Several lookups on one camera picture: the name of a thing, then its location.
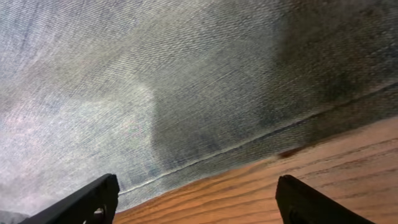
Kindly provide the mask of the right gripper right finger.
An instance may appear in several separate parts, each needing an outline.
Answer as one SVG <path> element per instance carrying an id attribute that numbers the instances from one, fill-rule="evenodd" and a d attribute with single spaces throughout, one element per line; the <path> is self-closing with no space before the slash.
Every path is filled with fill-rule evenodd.
<path id="1" fill-rule="evenodd" d="M 275 199 L 284 224 L 373 224 L 292 175 L 279 177 Z"/>

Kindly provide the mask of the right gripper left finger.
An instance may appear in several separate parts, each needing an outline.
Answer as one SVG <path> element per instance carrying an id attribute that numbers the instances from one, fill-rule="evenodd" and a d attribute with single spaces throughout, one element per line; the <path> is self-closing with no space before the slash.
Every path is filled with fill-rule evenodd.
<path id="1" fill-rule="evenodd" d="M 120 191 L 115 174 L 105 174 L 21 224 L 112 224 Z"/>

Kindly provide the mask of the light blue denim jeans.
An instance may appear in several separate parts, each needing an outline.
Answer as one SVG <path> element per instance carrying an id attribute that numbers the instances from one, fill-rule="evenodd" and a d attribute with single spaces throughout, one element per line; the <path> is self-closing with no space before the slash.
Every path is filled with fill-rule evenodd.
<path id="1" fill-rule="evenodd" d="M 1 222 L 123 211 L 397 114 L 395 0 L 1 2 Z"/>

